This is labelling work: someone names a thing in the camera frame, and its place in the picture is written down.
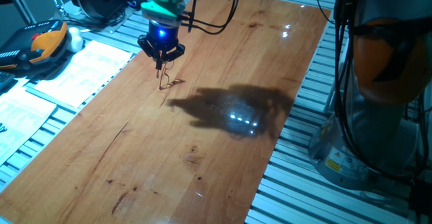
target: black tool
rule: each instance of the black tool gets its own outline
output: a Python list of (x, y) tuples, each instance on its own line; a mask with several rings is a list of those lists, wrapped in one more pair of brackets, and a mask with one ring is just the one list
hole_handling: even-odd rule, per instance
[(9, 72), (0, 72), (0, 90), (13, 81), (15, 75)]

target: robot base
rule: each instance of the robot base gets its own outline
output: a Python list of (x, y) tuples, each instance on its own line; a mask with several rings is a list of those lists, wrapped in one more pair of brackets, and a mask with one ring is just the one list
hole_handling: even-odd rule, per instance
[[(383, 152), (382, 159), (376, 165), (390, 172), (395, 172), (395, 167), (399, 171), (403, 169), (412, 159), (418, 134), (417, 124), (402, 120), (398, 133), (389, 142), (393, 147), (386, 148), (387, 152)], [(369, 147), (362, 149), (368, 156)], [(393, 184), (393, 181), (371, 171), (348, 150), (334, 115), (313, 135), (308, 153), (315, 169), (337, 186), (350, 190), (368, 190), (384, 189)]]

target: small metal wire piece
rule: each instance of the small metal wire piece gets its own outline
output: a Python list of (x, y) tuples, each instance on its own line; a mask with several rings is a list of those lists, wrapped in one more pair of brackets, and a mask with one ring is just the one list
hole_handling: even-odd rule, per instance
[[(172, 69), (173, 66), (174, 66), (174, 61), (173, 61), (173, 63), (172, 63), (172, 65), (171, 65), (170, 68), (167, 68), (167, 63), (163, 64), (162, 72), (161, 72), (161, 79), (159, 80), (159, 90), (168, 89), (168, 88), (171, 88), (174, 85), (186, 82), (186, 81), (184, 81), (182, 79), (175, 79), (175, 80), (171, 81), (171, 78), (169, 77), (169, 75), (167, 73), (167, 70)], [(162, 80), (163, 80), (164, 76), (168, 77), (168, 81), (167, 81), (167, 83), (165, 85), (162, 85)]]
[[(163, 76), (166, 76), (168, 78), (168, 81), (165, 85), (162, 86)], [(162, 68), (162, 72), (161, 72), (161, 79), (159, 80), (159, 90), (164, 90), (164, 89), (168, 89), (171, 87), (171, 85), (169, 84), (169, 79), (170, 79), (170, 77), (167, 73), (167, 64), (165, 63), (165, 64), (163, 64), (163, 68)]]

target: wooden board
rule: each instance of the wooden board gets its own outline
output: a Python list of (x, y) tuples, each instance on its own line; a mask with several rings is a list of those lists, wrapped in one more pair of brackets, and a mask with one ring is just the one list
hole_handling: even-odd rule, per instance
[[(202, 0), (196, 18), (222, 24), (229, 10)], [(1, 193), (0, 215), (243, 223), (324, 26), (314, 7), (240, 0), (218, 36), (181, 28), (168, 73), (184, 82), (160, 91), (138, 54)]]

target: white paper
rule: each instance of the white paper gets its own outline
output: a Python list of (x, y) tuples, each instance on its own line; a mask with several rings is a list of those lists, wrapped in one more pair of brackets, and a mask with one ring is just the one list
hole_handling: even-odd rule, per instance
[(54, 79), (39, 82), (34, 89), (73, 107), (89, 96), (119, 71), (132, 53), (91, 41), (74, 55), (69, 65)]
[(55, 108), (22, 87), (0, 97), (0, 123), (7, 128), (0, 133), (0, 164), (39, 130)]

